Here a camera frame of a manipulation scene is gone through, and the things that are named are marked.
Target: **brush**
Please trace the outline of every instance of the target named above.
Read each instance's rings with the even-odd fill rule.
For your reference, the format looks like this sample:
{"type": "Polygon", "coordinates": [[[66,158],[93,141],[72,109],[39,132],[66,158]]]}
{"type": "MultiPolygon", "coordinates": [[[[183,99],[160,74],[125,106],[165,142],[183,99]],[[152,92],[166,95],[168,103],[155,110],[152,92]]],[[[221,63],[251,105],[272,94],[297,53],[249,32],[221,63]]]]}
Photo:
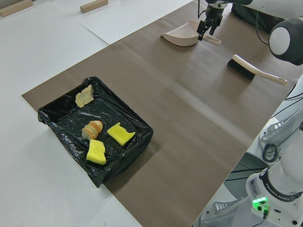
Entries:
{"type": "Polygon", "coordinates": [[[227,65],[249,80],[253,80],[255,75],[258,75],[281,85],[287,84],[286,79],[265,73],[236,54],[232,56],[232,59],[227,63],[227,65]]]}

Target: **black plastic liner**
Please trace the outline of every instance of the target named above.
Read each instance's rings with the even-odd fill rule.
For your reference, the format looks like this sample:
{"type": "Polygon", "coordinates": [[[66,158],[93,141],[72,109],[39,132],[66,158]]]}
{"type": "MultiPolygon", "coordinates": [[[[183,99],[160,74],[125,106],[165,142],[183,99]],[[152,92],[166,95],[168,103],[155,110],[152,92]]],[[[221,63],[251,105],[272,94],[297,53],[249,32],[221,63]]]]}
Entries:
{"type": "Polygon", "coordinates": [[[145,150],[153,134],[152,127],[97,77],[86,78],[80,86],[39,108],[38,119],[53,130],[97,187],[127,169],[145,150]],[[76,94],[88,85],[93,87],[94,100],[79,108],[76,94]],[[81,136],[81,129],[94,120],[103,123],[103,130],[96,138],[106,148],[107,162],[103,166],[86,160],[89,141],[81,136]],[[107,134],[118,122],[128,132],[136,132],[124,146],[107,134]]]}
{"type": "MultiPolygon", "coordinates": [[[[243,19],[250,24],[256,26],[257,21],[257,11],[240,4],[232,5],[232,13],[240,19],[243,19]]],[[[262,12],[258,13],[258,28],[264,32],[270,34],[271,30],[276,26],[276,24],[284,21],[284,19],[279,17],[274,17],[262,12]]]]}

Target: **green light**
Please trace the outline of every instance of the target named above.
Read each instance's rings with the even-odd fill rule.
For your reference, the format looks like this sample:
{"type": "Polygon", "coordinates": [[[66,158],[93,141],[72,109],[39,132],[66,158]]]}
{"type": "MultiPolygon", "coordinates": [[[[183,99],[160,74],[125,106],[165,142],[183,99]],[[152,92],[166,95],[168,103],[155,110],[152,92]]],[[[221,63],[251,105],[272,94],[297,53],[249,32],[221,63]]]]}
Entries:
{"type": "Polygon", "coordinates": [[[265,202],[265,201],[267,201],[267,200],[268,200],[267,197],[262,197],[262,198],[260,198],[260,199],[253,200],[252,203],[265,202]]]}

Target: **brown paper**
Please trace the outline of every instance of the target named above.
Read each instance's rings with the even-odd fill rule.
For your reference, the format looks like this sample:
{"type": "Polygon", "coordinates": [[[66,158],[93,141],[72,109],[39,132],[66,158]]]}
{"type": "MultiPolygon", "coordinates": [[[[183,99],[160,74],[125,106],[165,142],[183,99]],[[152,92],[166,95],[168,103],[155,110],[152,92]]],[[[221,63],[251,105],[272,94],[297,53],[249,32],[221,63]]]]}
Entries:
{"type": "Polygon", "coordinates": [[[196,14],[194,1],[23,95],[37,110],[98,76],[154,128],[147,150],[106,183],[144,227],[191,226],[303,72],[227,12],[214,34],[221,46],[160,37],[196,14]],[[226,66],[235,53],[288,85],[248,81],[226,66]]]}

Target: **dustpan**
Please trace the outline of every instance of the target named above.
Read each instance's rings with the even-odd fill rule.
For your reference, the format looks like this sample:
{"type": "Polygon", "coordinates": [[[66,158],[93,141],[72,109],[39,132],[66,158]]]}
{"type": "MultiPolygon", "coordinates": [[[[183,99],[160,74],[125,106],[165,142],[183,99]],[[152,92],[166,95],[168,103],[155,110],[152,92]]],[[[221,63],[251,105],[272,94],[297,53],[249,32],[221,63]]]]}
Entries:
{"type": "MultiPolygon", "coordinates": [[[[177,46],[192,46],[198,42],[198,26],[199,22],[191,20],[190,22],[171,30],[170,32],[161,34],[161,36],[177,46]]],[[[203,36],[203,40],[217,46],[221,45],[221,40],[207,35],[203,36]]]]}

